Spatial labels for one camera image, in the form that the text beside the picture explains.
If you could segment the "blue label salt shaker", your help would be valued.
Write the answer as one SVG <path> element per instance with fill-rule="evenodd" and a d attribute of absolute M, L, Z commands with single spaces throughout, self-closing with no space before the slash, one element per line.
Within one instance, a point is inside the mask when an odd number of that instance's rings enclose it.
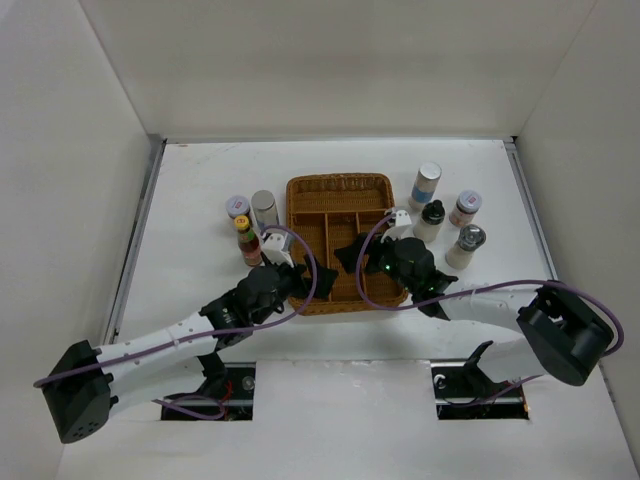
<path fill-rule="evenodd" d="M 442 169 L 435 162 L 420 166 L 409 196 L 409 205 L 413 210 L 422 210 L 433 199 L 441 175 Z"/>

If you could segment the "white lid orange spice jar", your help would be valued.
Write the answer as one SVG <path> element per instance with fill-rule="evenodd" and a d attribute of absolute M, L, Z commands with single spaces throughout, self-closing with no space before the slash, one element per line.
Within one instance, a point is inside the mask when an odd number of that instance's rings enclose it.
<path fill-rule="evenodd" d="M 449 215 L 449 221 L 458 228 L 467 226 L 473 222 L 481 205 L 482 197 L 477 191 L 463 190 L 456 199 L 455 206 Z"/>

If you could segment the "white lid dark spice jar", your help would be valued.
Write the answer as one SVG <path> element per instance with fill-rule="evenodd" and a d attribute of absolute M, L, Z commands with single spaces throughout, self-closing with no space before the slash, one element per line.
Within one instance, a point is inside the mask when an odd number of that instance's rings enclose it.
<path fill-rule="evenodd" d="M 225 202 L 227 215 L 234 220 L 238 216 L 249 216 L 251 205 L 248 198 L 242 195 L 234 195 Z"/>

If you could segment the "silver lid spice jar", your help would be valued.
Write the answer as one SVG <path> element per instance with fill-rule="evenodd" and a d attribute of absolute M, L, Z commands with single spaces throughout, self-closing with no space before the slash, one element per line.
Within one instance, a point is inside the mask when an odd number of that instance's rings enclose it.
<path fill-rule="evenodd" d="M 251 207 L 260 231 L 269 225 L 279 225 L 279 215 L 274 195 L 268 190 L 259 190 L 251 198 Z"/>

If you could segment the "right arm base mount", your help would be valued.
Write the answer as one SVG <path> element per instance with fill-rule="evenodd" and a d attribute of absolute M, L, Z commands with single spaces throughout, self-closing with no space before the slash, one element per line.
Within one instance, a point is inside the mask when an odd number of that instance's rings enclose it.
<path fill-rule="evenodd" d="M 521 385 L 495 383 L 478 367 L 493 344 L 480 344 L 466 359 L 435 361 L 431 376 L 439 420 L 528 420 Z"/>

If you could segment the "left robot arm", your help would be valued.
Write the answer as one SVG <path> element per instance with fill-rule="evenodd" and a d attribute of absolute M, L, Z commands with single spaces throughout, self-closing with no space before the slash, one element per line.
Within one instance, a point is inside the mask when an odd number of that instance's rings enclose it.
<path fill-rule="evenodd" d="M 329 297 L 338 272 L 322 266 L 310 251 L 301 264 L 285 247 L 286 232 L 266 238 L 261 265 L 237 286 L 177 323 L 117 344 L 83 340 L 61 356 L 49 375 L 35 382 L 45 399 L 59 440 L 72 444 L 146 401 L 167 409 L 182 398 L 214 398 L 224 387 L 220 351 L 254 332 L 289 320 L 284 304 L 301 300 L 300 312 Z"/>

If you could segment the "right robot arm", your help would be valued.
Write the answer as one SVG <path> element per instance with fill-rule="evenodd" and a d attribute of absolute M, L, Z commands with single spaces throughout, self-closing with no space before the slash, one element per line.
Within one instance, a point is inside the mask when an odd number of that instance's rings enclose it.
<path fill-rule="evenodd" d="M 517 333 L 507 342 L 486 340 L 467 358 L 463 380 L 475 395 L 487 395 L 503 381 L 542 375 L 581 386 L 614 340 L 609 324 L 560 282 L 513 281 L 496 288 L 461 283 L 438 270 L 432 253 L 413 237 L 375 235 L 363 252 L 368 269 L 403 287 L 422 314 Z"/>

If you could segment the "black cap white bottle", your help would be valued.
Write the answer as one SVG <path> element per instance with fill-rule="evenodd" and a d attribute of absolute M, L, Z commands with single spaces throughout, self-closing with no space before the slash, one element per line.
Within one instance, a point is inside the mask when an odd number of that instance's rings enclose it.
<path fill-rule="evenodd" d="M 433 200 L 427 203 L 413 227 L 414 236 L 425 243 L 433 242 L 440 231 L 444 219 L 445 209 L 441 200 Z"/>

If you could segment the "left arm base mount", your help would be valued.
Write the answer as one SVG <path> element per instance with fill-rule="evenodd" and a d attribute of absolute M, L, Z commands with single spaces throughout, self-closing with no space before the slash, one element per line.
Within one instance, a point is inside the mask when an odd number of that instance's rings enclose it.
<path fill-rule="evenodd" d="M 255 363 L 216 364 L 218 370 L 191 394 L 165 399 L 174 409 L 161 406 L 161 421 L 251 421 L 256 389 Z"/>

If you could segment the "glass dome grinder bottle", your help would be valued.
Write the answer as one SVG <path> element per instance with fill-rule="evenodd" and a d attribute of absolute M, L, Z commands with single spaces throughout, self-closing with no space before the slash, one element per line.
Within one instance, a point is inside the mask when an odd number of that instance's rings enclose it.
<path fill-rule="evenodd" d="M 455 243 L 445 255 L 447 264 L 456 269 L 466 269 L 474 253 L 486 242 L 486 232 L 480 226 L 469 224 L 460 229 Z"/>

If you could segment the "red sauce bottle yellow cap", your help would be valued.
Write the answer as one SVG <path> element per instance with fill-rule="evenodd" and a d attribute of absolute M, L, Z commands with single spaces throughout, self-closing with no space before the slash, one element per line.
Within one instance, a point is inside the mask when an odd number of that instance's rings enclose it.
<path fill-rule="evenodd" d="M 246 215 L 239 215 L 234 219 L 237 233 L 238 247 L 244 262 L 249 267 L 257 267 L 262 263 L 261 244 L 251 221 Z"/>

